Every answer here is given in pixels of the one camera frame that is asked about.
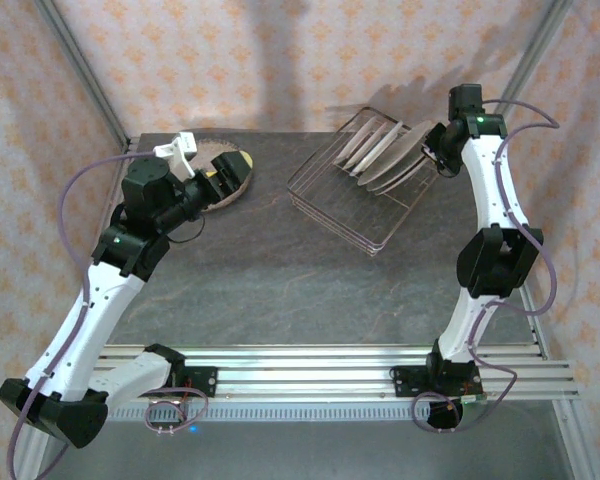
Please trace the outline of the aluminium table side rail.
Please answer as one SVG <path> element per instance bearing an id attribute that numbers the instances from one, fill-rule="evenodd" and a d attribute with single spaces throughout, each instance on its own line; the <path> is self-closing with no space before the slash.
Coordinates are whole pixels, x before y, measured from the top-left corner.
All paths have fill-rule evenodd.
<path id="1" fill-rule="evenodd" d="M 551 353 L 546 336 L 542 329 L 541 318 L 537 314 L 531 314 L 531 311 L 535 310 L 535 303 L 532 299 L 529 288 L 526 285 L 523 285 L 520 288 L 520 297 L 524 310 L 527 311 L 526 318 L 528 320 L 534 342 L 539 349 L 540 355 L 544 360 L 550 360 Z"/>
<path id="2" fill-rule="evenodd" d="M 92 247 L 95 247 L 97 245 L 100 234 L 109 225 L 115 207 L 122 200 L 121 181 L 127 171 L 129 164 L 131 163 L 130 155 L 132 153 L 137 152 L 138 142 L 138 137 L 130 139 L 128 145 L 126 146 L 126 149 L 122 153 L 123 156 L 126 156 L 126 159 L 112 161 L 108 162 L 106 165 L 102 165 L 102 168 L 107 169 L 111 167 L 112 170 L 109 178 L 109 187 L 107 190 L 107 195 L 105 197 L 101 217 L 96 228 Z"/>

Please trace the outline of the aluminium frame post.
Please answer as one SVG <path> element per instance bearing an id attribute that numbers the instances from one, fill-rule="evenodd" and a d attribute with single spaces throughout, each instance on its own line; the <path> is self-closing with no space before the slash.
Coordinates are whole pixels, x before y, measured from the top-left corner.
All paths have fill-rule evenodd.
<path id="1" fill-rule="evenodd" d="M 109 133 L 122 151 L 126 152 L 131 139 L 55 0 L 33 0 L 33 4 L 59 42 L 61 50 L 103 118 Z"/>
<path id="2" fill-rule="evenodd" d="M 573 0 L 520 0 L 513 14 L 496 24 L 486 42 L 485 69 L 499 70 L 510 62 L 514 69 L 507 77 L 495 112 L 507 116 L 562 24 Z"/>

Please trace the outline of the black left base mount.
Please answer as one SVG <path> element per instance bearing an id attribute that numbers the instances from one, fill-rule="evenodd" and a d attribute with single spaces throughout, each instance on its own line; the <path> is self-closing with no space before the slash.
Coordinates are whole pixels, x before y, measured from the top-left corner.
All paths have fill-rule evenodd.
<path id="1" fill-rule="evenodd" d="M 218 372 L 219 370 L 213 366 L 185 365 L 175 374 L 172 385 L 183 389 L 194 388 L 207 397 L 213 398 L 218 382 Z"/>

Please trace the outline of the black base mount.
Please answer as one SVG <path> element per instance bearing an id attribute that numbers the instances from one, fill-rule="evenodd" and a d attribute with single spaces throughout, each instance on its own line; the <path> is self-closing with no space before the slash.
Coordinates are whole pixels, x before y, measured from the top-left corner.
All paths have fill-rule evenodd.
<path id="1" fill-rule="evenodd" d="M 218 372 L 219 370 L 213 366 L 185 365 L 175 374 L 172 385 L 183 389 L 194 388 L 207 397 L 213 398 L 218 382 Z"/>
<path id="2" fill-rule="evenodd" d="M 474 364 L 461 365 L 433 373 L 426 366 L 395 366 L 389 371 L 397 397 L 415 398 L 420 394 L 437 393 L 446 397 L 482 395 L 479 370 Z"/>

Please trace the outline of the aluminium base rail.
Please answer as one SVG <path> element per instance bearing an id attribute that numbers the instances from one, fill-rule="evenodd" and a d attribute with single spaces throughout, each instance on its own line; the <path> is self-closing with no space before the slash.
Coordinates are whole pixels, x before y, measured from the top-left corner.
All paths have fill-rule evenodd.
<path id="1" fill-rule="evenodd" d="M 398 365 L 421 366 L 429 349 L 407 345 L 273 345 L 183 347 L 192 366 L 218 370 L 216 396 L 237 401 L 387 399 L 393 394 L 389 371 Z M 535 344 L 487 345 L 480 349 L 486 395 L 506 387 L 508 369 L 517 381 L 510 400 L 576 399 L 578 386 L 569 362 L 549 360 Z"/>

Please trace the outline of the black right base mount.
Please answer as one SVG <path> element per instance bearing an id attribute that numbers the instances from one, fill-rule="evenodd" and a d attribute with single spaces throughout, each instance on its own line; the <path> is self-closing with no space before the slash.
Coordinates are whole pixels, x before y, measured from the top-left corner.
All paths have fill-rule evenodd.
<path id="1" fill-rule="evenodd" d="M 389 371 L 397 397 L 415 398 L 420 394 L 437 393 L 446 397 L 482 395 L 479 370 L 474 364 L 461 365 L 433 373 L 426 366 L 395 366 Z"/>

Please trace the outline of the aluminium frame leg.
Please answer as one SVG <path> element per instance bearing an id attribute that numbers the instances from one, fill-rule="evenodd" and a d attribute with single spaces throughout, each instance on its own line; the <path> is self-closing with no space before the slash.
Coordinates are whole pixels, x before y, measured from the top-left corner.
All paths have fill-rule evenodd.
<path id="1" fill-rule="evenodd" d="M 48 436 L 37 430 L 21 433 L 14 454 L 17 480 L 33 480 L 39 474 L 47 444 Z"/>
<path id="2" fill-rule="evenodd" d="M 595 480 L 578 402 L 571 399 L 554 400 L 553 409 L 574 480 Z"/>

